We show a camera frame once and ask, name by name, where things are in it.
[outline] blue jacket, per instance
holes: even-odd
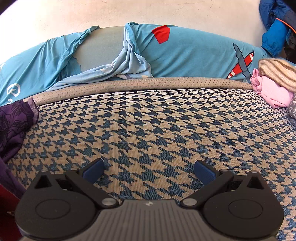
[[[267,30],[262,36],[262,48],[276,57],[291,33],[288,25],[296,29],[296,14],[283,0],[261,0],[259,11]]]

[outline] red patch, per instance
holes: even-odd
[[[155,38],[157,39],[159,44],[162,44],[165,41],[168,41],[168,37],[170,35],[170,28],[166,25],[157,27],[152,30]]]

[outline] striped knit hat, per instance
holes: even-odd
[[[259,60],[259,75],[270,78],[278,85],[296,93],[296,67],[281,58]]]

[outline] blue gripper pad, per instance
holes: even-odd
[[[83,179],[89,181],[94,184],[100,176],[104,173],[104,161],[100,159],[94,165],[85,170],[82,174]]]
[[[210,168],[206,167],[202,161],[196,161],[194,163],[194,174],[204,184],[207,185],[211,181],[217,178],[218,171],[214,172]]]

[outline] pink cloth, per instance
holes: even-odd
[[[293,98],[293,93],[266,76],[259,76],[258,73],[258,69],[254,69],[251,77],[253,90],[273,108],[288,107]]]

